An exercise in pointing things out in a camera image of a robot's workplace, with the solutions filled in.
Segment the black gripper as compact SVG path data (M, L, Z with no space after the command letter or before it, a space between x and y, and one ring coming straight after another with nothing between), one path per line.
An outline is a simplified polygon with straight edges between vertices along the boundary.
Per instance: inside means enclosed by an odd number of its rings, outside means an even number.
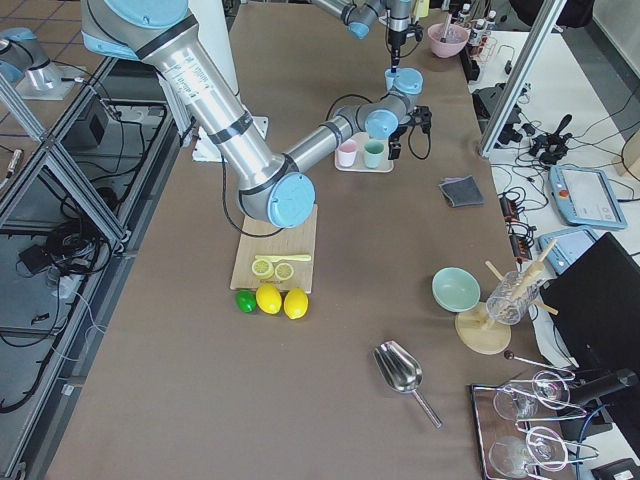
M400 49L408 37L420 43L423 39L423 28L417 21L410 18L387 17L385 20L387 44L390 47L390 72L395 74L400 63Z
M397 160L401 153L400 138L409 128L419 127L427 136L431 136L432 113L428 106L416 106L407 119L398 125L392 133L392 139L388 141L388 159Z

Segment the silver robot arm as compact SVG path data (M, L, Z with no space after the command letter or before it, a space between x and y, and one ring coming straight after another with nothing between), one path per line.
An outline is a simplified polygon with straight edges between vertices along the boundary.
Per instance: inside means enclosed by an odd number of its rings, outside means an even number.
M402 47L413 34L417 43L423 38L418 17L412 14L412 2L401 0L367 0L361 5L355 1L313 0L311 4L336 17L348 32L362 40L375 23L384 16L386 47L390 55L390 71L395 74L403 58Z
M228 27L218 1L84 1L85 47L95 53L154 67L199 122L239 177L238 203L249 217L279 228L303 224L315 189L305 172L359 132L388 139L406 123L423 77L399 65L411 15L408 1L321 1L362 39L380 15L389 22L391 70L377 102L339 109L288 151L270 150L237 92Z

